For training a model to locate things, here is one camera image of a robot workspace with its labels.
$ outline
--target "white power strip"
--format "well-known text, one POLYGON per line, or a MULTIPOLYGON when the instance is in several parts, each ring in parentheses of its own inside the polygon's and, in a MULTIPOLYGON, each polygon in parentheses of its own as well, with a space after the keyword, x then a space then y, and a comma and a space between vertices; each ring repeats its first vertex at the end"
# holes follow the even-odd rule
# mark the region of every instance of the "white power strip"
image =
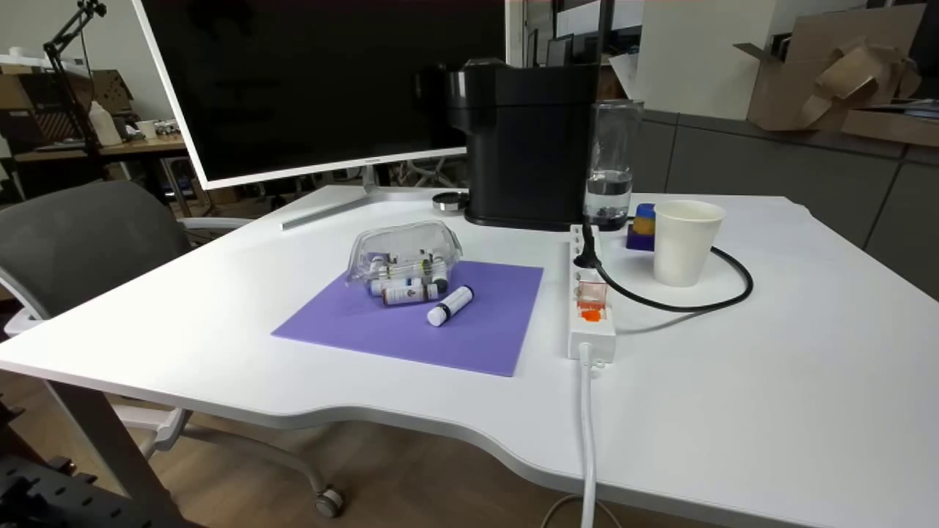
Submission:
POLYGON ((589 353, 592 363, 613 363, 617 324, 611 308, 611 287, 592 267, 578 267, 585 252, 585 228, 570 225, 570 290, 567 290, 567 359, 578 362, 589 353))

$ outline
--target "monitor stand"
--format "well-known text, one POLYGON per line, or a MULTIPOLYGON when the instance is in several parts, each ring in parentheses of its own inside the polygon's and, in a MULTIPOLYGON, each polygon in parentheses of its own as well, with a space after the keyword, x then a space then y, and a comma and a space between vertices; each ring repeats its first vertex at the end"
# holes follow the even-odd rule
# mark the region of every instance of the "monitor stand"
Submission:
POLYGON ((380 173, 377 173, 377 167, 372 167, 372 165, 366 165, 366 167, 353 167, 349 176, 353 176, 353 180, 355 180, 355 176, 361 180, 361 192, 364 192, 364 195, 359 195, 355 201, 328 205, 328 208, 299 211, 296 217, 290 217, 290 220, 283 223, 283 233, 290 233, 290 228, 299 228, 299 225, 314 223, 314 220, 320 220, 320 217, 331 217, 331 215, 339 215, 339 211, 349 211, 349 208, 359 208, 359 205, 372 202, 372 192, 380 187, 380 173))

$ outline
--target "chair wheel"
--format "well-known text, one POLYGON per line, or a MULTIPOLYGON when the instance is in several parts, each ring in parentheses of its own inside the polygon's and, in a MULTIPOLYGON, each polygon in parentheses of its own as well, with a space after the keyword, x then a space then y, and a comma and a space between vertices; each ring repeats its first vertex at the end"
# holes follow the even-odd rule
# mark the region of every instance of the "chair wheel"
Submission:
POLYGON ((327 487, 327 489, 320 492, 320 500, 317 500, 317 510, 320 510, 320 516, 327 516, 327 520, 340 516, 344 507, 347 507, 347 500, 344 500, 344 492, 339 492, 334 487, 327 487))

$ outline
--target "office chair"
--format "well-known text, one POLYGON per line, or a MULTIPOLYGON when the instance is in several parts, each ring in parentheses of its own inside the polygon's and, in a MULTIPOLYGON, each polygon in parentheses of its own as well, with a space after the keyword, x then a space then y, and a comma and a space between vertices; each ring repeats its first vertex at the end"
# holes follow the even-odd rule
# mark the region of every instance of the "office chair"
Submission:
POLYGON ((13 146, 8 146, 8 142, 0 135, 0 192, 3 192, 6 184, 16 184, 19 196, 23 196, 20 180, 19 180, 16 165, 13 165, 13 146))
MULTIPOLYGON (((6 335, 23 335, 41 319, 53 319, 136 275, 157 269, 190 250, 189 228, 237 228, 245 220, 189 220, 173 215, 132 183, 95 183, 48 195, 0 211, 0 286, 23 305, 6 324, 6 335)), ((142 445, 171 450, 179 438, 220 444, 295 473, 303 473, 317 497, 324 516, 344 510, 344 497, 324 485, 320 473, 299 454, 233 432, 189 426, 190 410, 157 410, 116 404, 129 428, 146 428, 154 438, 142 445)))

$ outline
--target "white cable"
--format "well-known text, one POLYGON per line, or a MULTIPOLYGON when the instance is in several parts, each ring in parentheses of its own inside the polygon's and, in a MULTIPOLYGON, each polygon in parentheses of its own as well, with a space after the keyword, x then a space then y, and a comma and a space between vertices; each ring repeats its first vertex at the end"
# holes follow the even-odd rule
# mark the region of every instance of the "white cable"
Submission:
MULTIPOLYGON (((567 507, 567 506, 576 506, 576 501, 582 501, 582 497, 560 497, 560 500, 550 507, 550 514, 541 520, 537 528, 550 528, 551 520, 557 516, 557 510, 567 507)), ((613 523, 613 528, 623 528, 619 516, 617 516, 604 501, 597 501, 597 507, 613 523)))
POLYGON ((597 459, 592 459, 592 353, 589 344, 578 347, 582 363, 582 465, 585 465, 585 507, 582 528, 592 528, 597 510, 597 459))

